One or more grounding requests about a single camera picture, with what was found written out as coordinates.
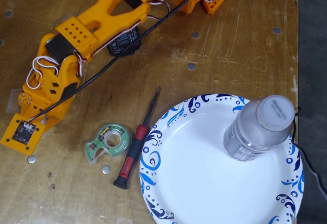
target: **table surface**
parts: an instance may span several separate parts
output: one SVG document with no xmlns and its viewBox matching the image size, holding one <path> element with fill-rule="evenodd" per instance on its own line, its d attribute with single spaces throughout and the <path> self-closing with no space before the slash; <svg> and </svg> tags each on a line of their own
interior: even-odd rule
<svg viewBox="0 0 327 224">
<path fill-rule="evenodd" d="M 2 81 L 0 134 L 5 132 L 16 97 L 31 68 L 39 41 L 63 16 L 79 14 L 97 0 L 1 0 Z M 198 4 L 190 15 L 178 12 L 142 40 L 134 55 L 122 58 L 76 95 L 66 118 L 45 133 L 37 161 L 0 146 L 0 223 L 154 223 L 144 203 L 138 165 L 129 189 L 112 185 L 124 157 L 102 156 L 90 166 L 84 143 L 108 122 L 135 131 L 156 88 L 162 91 L 150 125 L 179 102 L 199 94 L 230 93 L 248 99 L 280 94 L 297 107 L 297 0 L 226 0 L 213 15 Z M 127 10 L 122 3 L 120 11 Z M 163 15 L 164 7 L 152 14 Z M 140 26 L 144 32 L 153 20 Z M 280 34 L 273 33 L 278 27 Z M 193 32 L 199 38 L 192 38 Z M 85 67 L 92 77 L 112 57 L 107 50 Z M 188 70 L 193 62 L 195 70 Z M 102 174 L 103 165 L 111 173 Z"/>
</svg>

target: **white bottle cap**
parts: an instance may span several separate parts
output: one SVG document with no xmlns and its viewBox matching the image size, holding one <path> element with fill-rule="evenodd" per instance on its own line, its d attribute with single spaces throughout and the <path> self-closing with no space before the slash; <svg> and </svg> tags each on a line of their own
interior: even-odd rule
<svg viewBox="0 0 327 224">
<path fill-rule="evenodd" d="M 263 99 L 256 109 L 259 123 L 270 131 L 286 129 L 293 122 L 294 115 L 292 103 L 281 95 L 272 95 Z"/>
</svg>

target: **orange robotic arm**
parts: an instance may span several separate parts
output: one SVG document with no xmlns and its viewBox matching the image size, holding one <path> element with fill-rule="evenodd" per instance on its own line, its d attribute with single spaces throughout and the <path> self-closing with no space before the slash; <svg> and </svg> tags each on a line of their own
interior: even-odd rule
<svg viewBox="0 0 327 224">
<path fill-rule="evenodd" d="M 112 16 L 121 1 L 98 0 L 78 17 L 71 17 L 56 27 L 57 35 L 47 34 L 42 38 L 33 69 L 18 98 L 21 113 L 14 115 L 1 144 L 31 155 L 42 133 L 64 119 L 73 97 L 33 123 L 29 120 L 79 87 L 82 62 L 91 61 L 117 36 L 147 20 L 153 0 L 125 0 L 133 10 Z M 199 1 L 190 0 L 181 10 L 190 13 Z M 223 1 L 204 0 L 203 3 L 208 14 L 213 14 Z"/>
</svg>

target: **screwdriver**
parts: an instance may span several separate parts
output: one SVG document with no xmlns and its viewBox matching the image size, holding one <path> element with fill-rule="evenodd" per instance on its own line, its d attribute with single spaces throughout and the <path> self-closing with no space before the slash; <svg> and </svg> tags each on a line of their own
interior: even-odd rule
<svg viewBox="0 0 327 224">
<path fill-rule="evenodd" d="M 159 86 L 159 88 L 157 89 L 157 91 L 154 95 L 152 103 L 149 107 L 147 115 L 145 116 L 143 124 L 139 125 L 136 129 L 135 137 L 133 139 L 131 147 L 128 150 L 128 153 L 126 155 L 126 159 L 125 159 L 125 162 L 121 169 L 121 172 L 119 173 L 118 178 L 113 182 L 114 186 L 116 186 L 116 187 L 119 187 L 122 189 L 127 189 L 127 181 L 128 181 L 129 175 L 132 171 L 132 168 L 133 168 L 135 162 L 137 161 L 137 159 L 139 158 L 139 155 L 141 154 L 145 137 L 147 136 L 147 134 L 149 132 L 149 127 L 148 127 L 149 119 L 150 119 L 152 110 L 154 108 L 155 102 L 160 93 L 160 90 L 161 90 L 161 87 Z"/>
</svg>

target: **blue floral pattern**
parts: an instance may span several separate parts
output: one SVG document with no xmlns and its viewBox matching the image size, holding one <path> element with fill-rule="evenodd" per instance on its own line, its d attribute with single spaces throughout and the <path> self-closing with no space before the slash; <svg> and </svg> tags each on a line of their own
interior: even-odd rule
<svg viewBox="0 0 327 224">
<path fill-rule="evenodd" d="M 249 101 L 241 96 L 229 94 L 206 94 L 192 97 L 166 112 L 160 118 L 160 121 L 163 120 L 165 123 L 165 127 L 160 127 L 158 122 L 153 126 L 153 129 L 146 139 L 141 155 L 139 173 L 141 190 L 151 215 L 156 221 L 161 220 L 160 223 L 163 221 L 162 223 L 177 224 L 175 214 L 171 212 L 173 210 L 168 210 L 166 206 L 161 206 L 151 194 L 152 188 L 155 188 L 157 185 L 156 177 L 157 170 L 161 165 L 161 157 L 156 149 L 162 144 L 161 138 L 164 136 L 164 130 L 171 130 L 175 123 L 185 119 L 188 114 L 193 114 L 201 110 L 203 105 L 217 102 L 228 102 L 233 104 L 233 106 L 231 106 L 231 112 L 237 113 Z M 266 222 L 267 224 L 292 223 L 299 208 L 298 206 L 296 209 L 294 199 L 302 199 L 305 178 L 301 157 L 298 149 L 291 143 L 291 136 L 288 138 L 288 141 L 289 149 L 284 162 L 287 167 L 288 165 L 292 167 L 293 173 L 290 179 L 281 181 L 281 184 L 286 187 L 285 192 L 280 193 L 272 200 L 284 205 L 285 211 L 283 213 L 276 213 L 278 215 L 272 216 L 271 219 Z"/>
</svg>

